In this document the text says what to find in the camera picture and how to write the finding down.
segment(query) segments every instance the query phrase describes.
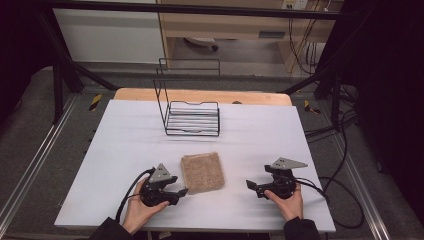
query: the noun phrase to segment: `textured sponge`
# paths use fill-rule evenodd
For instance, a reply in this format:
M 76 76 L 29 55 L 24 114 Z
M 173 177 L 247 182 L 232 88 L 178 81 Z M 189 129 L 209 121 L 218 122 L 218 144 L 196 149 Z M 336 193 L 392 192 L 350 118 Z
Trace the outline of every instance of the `textured sponge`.
M 224 174 L 216 152 L 183 156 L 181 167 L 189 194 L 217 190 L 224 186 Z

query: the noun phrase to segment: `human hand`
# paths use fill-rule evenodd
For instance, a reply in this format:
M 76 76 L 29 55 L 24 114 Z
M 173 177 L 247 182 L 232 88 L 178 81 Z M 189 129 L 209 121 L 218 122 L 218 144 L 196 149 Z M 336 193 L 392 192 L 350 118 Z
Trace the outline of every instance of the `human hand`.
M 165 209 L 169 205 L 168 201 L 162 202 L 154 207 L 146 206 L 140 199 L 141 187 L 146 179 L 137 183 L 134 193 L 137 194 L 128 199 L 127 213 L 125 215 L 122 227 L 127 230 L 131 235 L 134 235 L 141 227 L 146 224 L 149 219 L 156 213 Z
M 281 199 L 270 190 L 265 190 L 264 193 L 278 206 L 286 222 L 296 217 L 303 219 L 303 198 L 299 183 L 296 183 L 296 189 L 293 195 L 288 199 Z

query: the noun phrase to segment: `white tabletop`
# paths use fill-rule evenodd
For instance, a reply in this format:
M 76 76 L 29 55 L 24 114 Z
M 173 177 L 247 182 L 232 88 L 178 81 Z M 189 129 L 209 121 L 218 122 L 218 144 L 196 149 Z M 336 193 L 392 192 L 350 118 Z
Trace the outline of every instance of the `white tabletop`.
M 321 187 L 297 110 L 240 104 L 219 107 L 219 137 L 181 137 L 165 135 L 157 102 L 111 100 L 55 225 L 96 227 L 108 216 L 114 218 L 134 179 L 159 163 L 179 177 L 165 190 L 183 189 L 182 156 L 217 152 L 224 187 L 181 198 L 178 205 L 155 215 L 144 229 L 281 231 L 284 221 L 277 207 L 270 200 L 258 199 L 246 187 L 246 179 L 258 184 L 272 182 L 264 165 L 285 157 L 307 163 L 306 168 L 294 169 L 294 175 Z M 325 200 L 306 186 L 302 193 L 304 217 L 314 220 L 319 231 L 334 232 Z

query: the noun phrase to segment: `metal rail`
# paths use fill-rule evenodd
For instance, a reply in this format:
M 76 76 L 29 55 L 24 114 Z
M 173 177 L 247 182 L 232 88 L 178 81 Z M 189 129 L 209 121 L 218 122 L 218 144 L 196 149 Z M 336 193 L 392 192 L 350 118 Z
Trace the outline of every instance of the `metal rail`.
M 50 150 L 52 149 L 54 143 L 56 142 L 57 137 L 59 136 L 66 121 L 68 120 L 73 110 L 74 104 L 78 98 L 79 98 L 79 95 L 77 94 L 70 97 L 70 99 L 65 105 L 64 114 L 60 118 L 59 122 L 51 127 L 49 133 L 47 134 L 46 138 L 44 139 L 37 153 L 33 157 L 31 163 L 29 164 L 27 170 L 25 171 L 21 180 L 17 184 L 15 190 L 13 191 L 8 201 L 6 202 L 5 206 L 1 210 L 0 239 L 6 233 L 6 230 L 9 227 L 10 223 L 12 222 L 12 219 L 15 216 L 16 212 L 18 211 L 19 206 L 21 205 L 32 183 L 37 177 L 38 172 L 43 166 L 45 159 L 47 158 Z
M 331 11 L 303 11 L 265 8 L 241 8 L 220 6 L 195 6 L 177 4 L 150 4 L 150 3 L 122 3 L 122 2 L 93 2 L 69 0 L 38 0 L 36 5 L 49 8 L 122 11 L 122 12 L 156 12 L 156 13 L 185 13 L 229 16 L 273 17 L 273 18 L 300 18 L 322 20 L 352 20 L 360 16 L 354 13 L 340 13 Z
M 320 102 L 320 109 L 323 112 L 325 119 L 328 124 L 332 124 L 330 117 L 330 110 L 328 107 Z M 340 155 L 343 155 L 344 142 L 340 134 L 333 136 Z M 355 163 L 352 157 L 349 154 L 349 151 L 346 153 L 346 172 L 350 181 L 352 182 L 353 190 L 358 197 L 359 202 L 364 208 L 364 214 L 368 221 L 368 225 L 374 235 L 374 238 L 377 240 L 390 240 L 389 232 L 387 231 L 386 225 L 384 224 L 380 213 L 378 212 L 377 207 L 374 204 L 374 201 L 371 197 L 371 194 L 368 191 L 368 188 L 364 181 L 362 180 L 361 174 L 355 166 Z

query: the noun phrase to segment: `black sleeve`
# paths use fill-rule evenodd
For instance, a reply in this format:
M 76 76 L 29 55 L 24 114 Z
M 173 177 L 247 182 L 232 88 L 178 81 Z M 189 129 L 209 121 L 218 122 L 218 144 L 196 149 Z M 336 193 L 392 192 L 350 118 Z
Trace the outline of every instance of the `black sleeve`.
M 90 240 L 131 240 L 132 236 L 118 222 L 108 217 L 97 228 Z
M 284 236 L 286 240 L 321 239 L 314 221 L 298 217 L 286 222 Z

